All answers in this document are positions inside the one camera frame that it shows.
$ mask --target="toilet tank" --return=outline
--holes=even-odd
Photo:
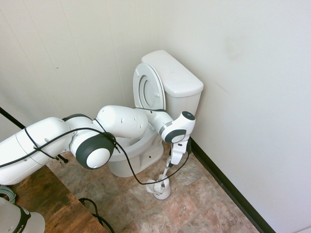
[[[141,59],[150,65],[162,81],[166,111],[177,119],[182,111],[195,115],[203,83],[164,50],[154,51]]]

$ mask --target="black baseboard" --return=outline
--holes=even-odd
[[[207,154],[191,139],[193,154],[261,233],[276,233]]]

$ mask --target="toilet tank lid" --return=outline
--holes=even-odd
[[[192,96],[203,90],[203,83],[164,50],[151,52],[141,59],[159,75],[165,92],[172,97]]]

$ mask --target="toilet base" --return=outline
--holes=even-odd
[[[163,155],[164,148],[162,145],[162,140],[160,142],[152,144],[145,152],[141,155],[135,156],[130,159],[131,166],[134,173],[140,173],[150,165],[157,162]],[[131,177],[133,173],[127,162],[127,160],[108,162],[108,166],[112,174],[119,177]]]

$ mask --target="wooden table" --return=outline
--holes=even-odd
[[[42,214],[45,233],[108,232],[46,166],[10,188],[17,205]]]

